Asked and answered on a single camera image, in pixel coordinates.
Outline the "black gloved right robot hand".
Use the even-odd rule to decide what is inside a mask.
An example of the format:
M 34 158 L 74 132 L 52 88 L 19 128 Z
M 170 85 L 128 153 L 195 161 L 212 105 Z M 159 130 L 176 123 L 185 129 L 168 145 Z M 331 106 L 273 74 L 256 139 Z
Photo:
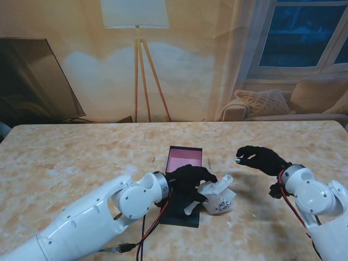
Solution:
M 260 170 L 268 176 L 278 176 L 292 165 L 285 161 L 275 151 L 259 146 L 245 146 L 237 150 L 236 163 Z

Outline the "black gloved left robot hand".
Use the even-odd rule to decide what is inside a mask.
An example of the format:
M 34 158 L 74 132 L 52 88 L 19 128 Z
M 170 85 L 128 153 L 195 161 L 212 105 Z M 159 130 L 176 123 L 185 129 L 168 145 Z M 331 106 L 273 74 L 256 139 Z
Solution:
M 192 166 L 190 164 L 177 168 L 165 175 L 173 192 L 181 193 L 192 201 L 202 203 L 207 198 L 200 194 L 197 187 L 201 181 L 216 183 L 217 177 L 211 174 L 205 167 Z

